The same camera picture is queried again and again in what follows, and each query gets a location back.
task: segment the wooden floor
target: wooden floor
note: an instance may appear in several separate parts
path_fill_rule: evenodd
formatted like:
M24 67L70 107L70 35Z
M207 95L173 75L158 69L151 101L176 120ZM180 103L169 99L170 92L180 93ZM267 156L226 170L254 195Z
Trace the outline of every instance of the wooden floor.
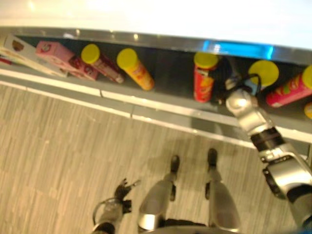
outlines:
M207 223L210 147L219 151L243 233L295 227L287 204L266 186L254 150L0 86L0 233L88 234L94 206L127 177L142 184L130 193L134 211L119 233L135 234L140 202L173 154L181 170L168 217Z

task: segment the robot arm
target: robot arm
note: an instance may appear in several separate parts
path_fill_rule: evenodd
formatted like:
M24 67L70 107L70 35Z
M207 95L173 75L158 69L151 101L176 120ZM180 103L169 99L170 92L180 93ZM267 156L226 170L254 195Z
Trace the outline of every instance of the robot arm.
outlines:
M140 184L137 180L131 185L127 185L127 180L124 179L116 188L114 197L100 202L93 212L94 228L92 234L116 234L122 217L126 213L131 212L131 200L124 200L125 196L137 185ZM96 214L101 205L105 205L103 213L99 220L96 221Z
M227 89L233 84L227 83ZM263 174L275 196L288 201L298 226L312 227L312 171L275 129L256 97L242 88L233 90L226 106L259 151Z

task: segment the yellow lid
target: yellow lid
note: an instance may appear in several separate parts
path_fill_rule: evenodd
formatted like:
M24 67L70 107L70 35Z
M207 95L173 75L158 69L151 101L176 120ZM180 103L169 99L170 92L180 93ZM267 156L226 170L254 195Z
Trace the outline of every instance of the yellow lid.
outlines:
M88 44L81 52L81 59L85 63L92 64L99 59L100 51L97 45Z
M137 54L133 49L126 48L119 52L117 56L117 64L121 69L129 69L131 67L134 67L136 63Z
M259 60L254 62L248 71L249 74L256 73L261 77L261 85L269 86L273 84L279 75L278 67L275 63L267 60ZM258 84L258 78L253 77L250 79L252 83Z
M312 89L312 65L308 66L302 74L303 83L309 88Z
M312 119L312 102L309 102L307 105L305 105L304 113L306 114L307 117Z
M195 65L203 69L209 69L216 66L218 61L218 56L213 54L197 52L194 56Z

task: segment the red can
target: red can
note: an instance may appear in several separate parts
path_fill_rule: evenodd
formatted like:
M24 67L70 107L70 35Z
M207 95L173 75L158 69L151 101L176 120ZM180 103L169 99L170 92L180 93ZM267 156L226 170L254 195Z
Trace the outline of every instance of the red can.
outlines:
M198 52L194 56L194 98L199 102L211 99L214 79L209 71L214 70L219 59L217 55Z

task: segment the orange can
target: orange can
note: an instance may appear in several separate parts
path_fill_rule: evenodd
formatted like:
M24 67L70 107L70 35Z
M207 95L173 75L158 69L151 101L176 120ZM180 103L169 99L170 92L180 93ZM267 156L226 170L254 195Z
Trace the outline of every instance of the orange can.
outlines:
M194 98L199 102L211 99L214 79L209 71L214 70L219 62L217 55L198 52L194 56Z
M142 89L151 90L154 80L138 59L136 52L131 48L123 49L117 56L117 64L123 69Z

